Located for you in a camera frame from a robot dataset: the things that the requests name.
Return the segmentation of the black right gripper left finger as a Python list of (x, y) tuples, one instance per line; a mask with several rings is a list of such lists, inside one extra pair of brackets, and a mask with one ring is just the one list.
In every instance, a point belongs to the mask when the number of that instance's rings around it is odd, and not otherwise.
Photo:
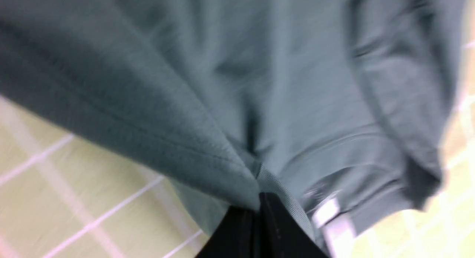
[(258, 258), (260, 215), (230, 207), (197, 258)]

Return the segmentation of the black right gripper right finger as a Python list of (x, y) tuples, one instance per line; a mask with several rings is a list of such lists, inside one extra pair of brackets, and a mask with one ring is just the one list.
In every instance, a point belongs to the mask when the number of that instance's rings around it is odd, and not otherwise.
[(278, 195), (260, 193), (260, 258), (326, 258), (296, 223)]

